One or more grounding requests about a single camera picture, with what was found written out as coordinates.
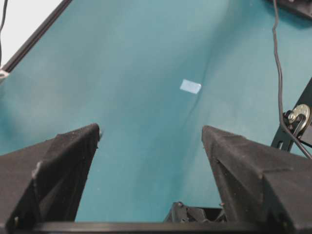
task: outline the black mechanical part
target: black mechanical part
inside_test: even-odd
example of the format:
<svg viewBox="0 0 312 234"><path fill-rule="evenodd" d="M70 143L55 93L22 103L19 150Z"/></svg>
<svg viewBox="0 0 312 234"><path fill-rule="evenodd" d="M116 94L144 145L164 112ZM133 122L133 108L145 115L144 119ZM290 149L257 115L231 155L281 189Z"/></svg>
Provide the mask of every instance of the black mechanical part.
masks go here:
<svg viewBox="0 0 312 234"><path fill-rule="evenodd" d="M92 124L0 156L0 234L74 221L98 140Z"/></svg>
<svg viewBox="0 0 312 234"><path fill-rule="evenodd" d="M228 222L312 232L312 161L205 126L202 140Z"/></svg>
<svg viewBox="0 0 312 234"><path fill-rule="evenodd" d="M264 234L259 223L38 223L32 230L16 230L16 234Z"/></svg>
<svg viewBox="0 0 312 234"><path fill-rule="evenodd" d="M226 222L222 209L200 208L184 205L182 202L174 202L164 222L172 223L205 223Z"/></svg>
<svg viewBox="0 0 312 234"><path fill-rule="evenodd" d="M311 0L277 0L277 4L290 12L312 20Z"/></svg>
<svg viewBox="0 0 312 234"><path fill-rule="evenodd" d="M301 96L300 96L298 102L296 103L295 107L299 106L301 104L305 104L309 107L312 107L312 78L310 79L308 85L306 86L303 93L301 94ZM291 113L291 111L284 113L284 121L285 121L286 125L289 125L288 115L290 113ZM306 128L304 129L304 131L301 133L302 136L305 134L306 131L307 131L307 133L311 131L311 129L310 129L311 128L311 120L312 120L312 118L308 119L308 124L307 124ZM310 143L312 143L311 142L312 138L308 139L308 137L306 135L306 137L304 137L305 140L303 141L302 136L299 138L300 142L302 142L303 144L306 144L306 145L311 145ZM279 126L279 128L278 128L278 130L274 136L274 139L272 141L271 146L289 152L293 146L293 140L290 138L290 136L287 133L285 133L285 131L282 129L282 127Z"/></svg>

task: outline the black cable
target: black cable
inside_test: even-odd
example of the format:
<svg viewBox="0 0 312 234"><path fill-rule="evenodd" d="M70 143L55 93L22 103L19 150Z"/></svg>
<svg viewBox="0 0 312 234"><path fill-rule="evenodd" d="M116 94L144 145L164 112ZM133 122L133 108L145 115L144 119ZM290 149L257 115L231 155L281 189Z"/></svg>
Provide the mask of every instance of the black cable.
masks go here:
<svg viewBox="0 0 312 234"><path fill-rule="evenodd" d="M0 25L0 33L1 33L2 28L4 26L7 5L8 5L8 0L4 0L3 12L2 12L2 21L1 21L1 25ZM2 60L2 47L1 47L1 39L0 39L0 66L1 66L1 60Z"/></svg>
<svg viewBox="0 0 312 234"><path fill-rule="evenodd" d="M296 143L298 148L304 153L304 155L312 159L312 155L306 150L306 148L301 144L301 142L289 131L287 128L285 122L284 122L284 117L283 117L283 73L282 73L282 68L281 64L278 58L278 53L277 53L277 36L276 36L276 28L278 25L278 10L277 10L277 3L276 0L273 0L274 3L274 10L275 10L275 24L273 26L273 38L274 38L274 56L275 56L275 62L277 66L277 71L278 71L278 109L279 109L279 123L280 126L283 128L284 132L287 133L290 138Z"/></svg>

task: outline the teal cloth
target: teal cloth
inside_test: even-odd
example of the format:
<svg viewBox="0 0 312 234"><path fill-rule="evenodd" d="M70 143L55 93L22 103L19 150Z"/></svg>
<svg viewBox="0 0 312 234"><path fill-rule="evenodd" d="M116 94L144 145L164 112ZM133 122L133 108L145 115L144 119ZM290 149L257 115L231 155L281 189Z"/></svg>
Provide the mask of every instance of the teal cloth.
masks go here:
<svg viewBox="0 0 312 234"><path fill-rule="evenodd" d="M291 109L312 75L312 23L280 17ZM162 221L179 200L218 207L201 129L270 145L273 23L262 0L75 0L0 87L0 153L96 122L77 221ZM201 90L181 90L184 79Z"/></svg>

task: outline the small white paper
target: small white paper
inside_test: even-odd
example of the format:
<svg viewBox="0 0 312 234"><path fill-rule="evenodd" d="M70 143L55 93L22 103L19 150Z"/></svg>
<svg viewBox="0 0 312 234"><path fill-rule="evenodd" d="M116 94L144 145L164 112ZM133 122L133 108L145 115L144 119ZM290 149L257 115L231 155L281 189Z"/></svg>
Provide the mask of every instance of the small white paper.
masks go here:
<svg viewBox="0 0 312 234"><path fill-rule="evenodd" d="M180 90L190 92L192 94L197 94L201 89L201 84L195 83L193 81L184 79L180 86Z"/></svg>

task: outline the white wall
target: white wall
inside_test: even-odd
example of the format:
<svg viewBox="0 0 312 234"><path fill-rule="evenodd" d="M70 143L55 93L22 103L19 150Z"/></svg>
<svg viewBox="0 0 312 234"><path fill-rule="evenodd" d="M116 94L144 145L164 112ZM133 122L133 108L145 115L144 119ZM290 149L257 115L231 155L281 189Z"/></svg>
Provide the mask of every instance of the white wall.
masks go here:
<svg viewBox="0 0 312 234"><path fill-rule="evenodd" d="M40 26L61 0L8 0L1 32L3 66ZM0 0L0 19L4 0Z"/></svg>

